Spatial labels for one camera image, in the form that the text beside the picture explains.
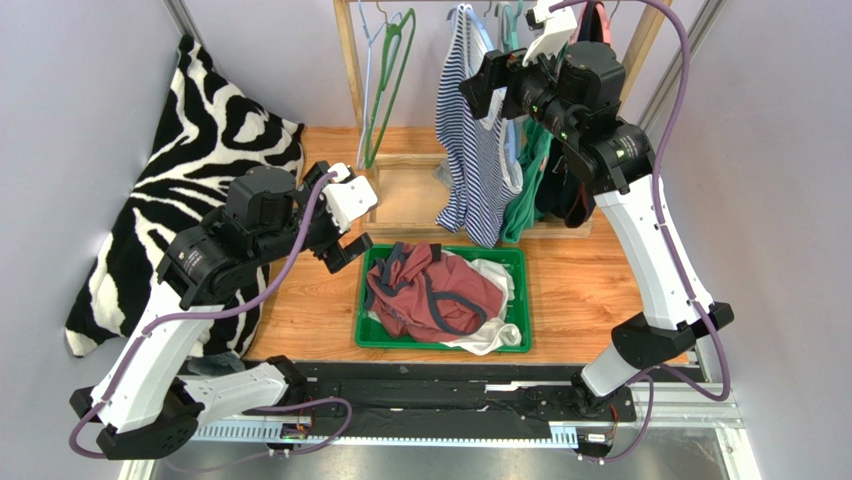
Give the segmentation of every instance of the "black and white fabric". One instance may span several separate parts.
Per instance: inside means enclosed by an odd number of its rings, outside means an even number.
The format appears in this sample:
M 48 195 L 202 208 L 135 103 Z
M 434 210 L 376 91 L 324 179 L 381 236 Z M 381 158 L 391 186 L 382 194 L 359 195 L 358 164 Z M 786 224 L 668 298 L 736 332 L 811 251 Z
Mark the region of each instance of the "black and white fabric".
M 213 71 L 200 44 L 184 37 L 151 157 L 68 316 L 65 332 L 72 353 L 86 355 L 110 338 L 133 332 L 165 249 L 178 232 L 224 203 L 234 178 L 257 165 L 281 167 L 301 178 L 302 129 L 246 98 Z M 268 269 L 258 269 L 257 284 L 238 292 L 226 308 L 256 297 L 268 275 Z M 251 346 L 260 317 L 255 308 L 217 321 L 191 355 L 219 356 L 226 368 L 240 369 L 239 357 Z
M 506 205 L 523 186 L 520 167 L 504 148 L 512 128 L 499 118 L 505 92 L 495 92 L 489 115 L 477 121 L 458 88 L 476 73 L 490 49 L 487 33 L 470 5 L 459 5 L 435 115 L 436 135 L 447 149 L 453 179 L 449 202 L 436 223 L 453 233 L 464 227 L 473 242 L 489 248 L 500 239 Z

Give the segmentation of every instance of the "clothes pile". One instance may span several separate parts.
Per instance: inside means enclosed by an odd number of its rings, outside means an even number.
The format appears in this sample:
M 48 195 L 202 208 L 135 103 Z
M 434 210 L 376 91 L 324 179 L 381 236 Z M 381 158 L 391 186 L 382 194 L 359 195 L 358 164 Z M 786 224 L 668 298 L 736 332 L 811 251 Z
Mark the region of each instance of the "clothes pile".
M 503 265 L 467 261 L 440 245 L 397 242 L 367 274 L 365 308 L 393 338 L 442 343 L 485 355 L 521 343 L 506 323 L 515 284 Z

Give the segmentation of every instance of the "gray floor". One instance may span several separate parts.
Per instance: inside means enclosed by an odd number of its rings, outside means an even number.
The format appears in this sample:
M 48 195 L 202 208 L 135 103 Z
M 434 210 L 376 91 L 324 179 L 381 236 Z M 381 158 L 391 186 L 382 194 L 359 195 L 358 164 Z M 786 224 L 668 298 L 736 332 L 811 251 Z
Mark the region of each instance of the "gray floor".
M 619 431 L 616 451 L 635 430 Z M 182 467 L 210 467 L 261 451 L 260 445 L 191 442 L 173 455 Z M 622 462 L 599 467 L 573 452 L 532 449 L 331 446 L 304 457 L 262 458 L 232 469 L 187 476 L 160 465 L 167 479 L 727 479 L 715 431 L 657 430 Z

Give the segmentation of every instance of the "green hanger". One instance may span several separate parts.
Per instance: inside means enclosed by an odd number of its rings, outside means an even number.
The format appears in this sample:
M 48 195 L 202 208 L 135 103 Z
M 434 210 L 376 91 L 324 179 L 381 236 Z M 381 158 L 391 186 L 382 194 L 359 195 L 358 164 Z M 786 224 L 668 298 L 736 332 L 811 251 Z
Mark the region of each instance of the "green hanger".
M 518 0 L 518 8 L 512 14 L 512 6 L 509 2 L 500 2 L 494 10 L 494 16 L 500 17 L 501 12 L 506 12 L 500 23 L 500 42 L 503 44 L 503 50 L 517 50 L 520 45 L 518 40 L 518 17 L 524 10 L 524 0 Z
M 405 46 L 405 54 L 402 56 L 402 63 L 400 64 L 399 72 L 396 75 L 396 84 L 393 87 L 393 93 L 391 93 L 387 109 L 385 110 L 385 117 L 382 120 L 382 127 L 379 130 L 379 136 L 376 138 L 376 144 L 373 145 L 373 131 L 376 128 L 376 116 L 379 113 L 379 104 L 382 101 L 382 95 L 390 84 L 391 74 L 393 73 L 393 67 L 399 53 L 400 43 L 402 42 L 402 29 L 408 23 L 409 19 L 411 20 L 411 32 L 408 34 L 408 44 Z M 366 126 L 368 130 L 366 142 L 364 143 L 364 165 L 367 168 L 373 166 L 373 162 L 376 160 L 376 154 L 379 151 L 379 146 L 382 144 L 382 137 L 385 135 L 385 129 L 388 126 L 388 119 L 390 118 L 390 112 L 393 109 L 394 102 L 396 101 L 396 94 L 399 91 L 402 74 L 405 71 L 405 65 L 408 63 L 408 53 L 411 51 L 411 44 L 414 42 L 414 30 L 416 27 L 417 17 L 414 14 L 414 9 L 409 8 L 399 23 L 388 23 L 388 26 L 385 29 L 385 41 L 382 47 L 382 71 L 379 75 L 379 86 L 376 89 L 376 99 L 373 102 L 373 112 L 370 115 L 370 123 Z

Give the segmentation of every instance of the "wooden pole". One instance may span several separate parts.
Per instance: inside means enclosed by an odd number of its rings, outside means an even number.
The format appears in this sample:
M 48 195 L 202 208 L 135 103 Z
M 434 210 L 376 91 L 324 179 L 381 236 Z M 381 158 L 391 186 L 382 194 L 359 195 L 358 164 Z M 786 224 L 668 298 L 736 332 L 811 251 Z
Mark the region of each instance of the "wooden pole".
M 346 78 L 349 80 L 349 93 L 352 96 L 352 109 L 355 112 L 355 126 L 361 130 L 364 115 L 364 90 L 361 85 L 361 67 L 358 65 L 358 49 L 355 46 L 355 31 L 347 0 L 334 0 L 334 17 L 337 19 L 337 34 L 340 36 L 340 48 L 343 49 L 343 63 L 346 66 Z
M 668 6 L 672 4 L 672 0 L 662 0 L 662 2 Z M 657 33 L 660 31 L 664 19 L 663 14 L 656 8 L 650 5 L 645 6 L 639 24 L 636 26 L 636 32 L 633 34 L 630 45 L 627 46 L 627 52 L 624 53 L 624 60 L 621 62 L 627 73 L 624 79 L 624 88 L 621 89 L 622 102 L 627 99 L 633 89 L 633 84 L 639 78 L 639 72 L 642 71 L 642 65 L 654 45 L 654 40 L 657 38 Z

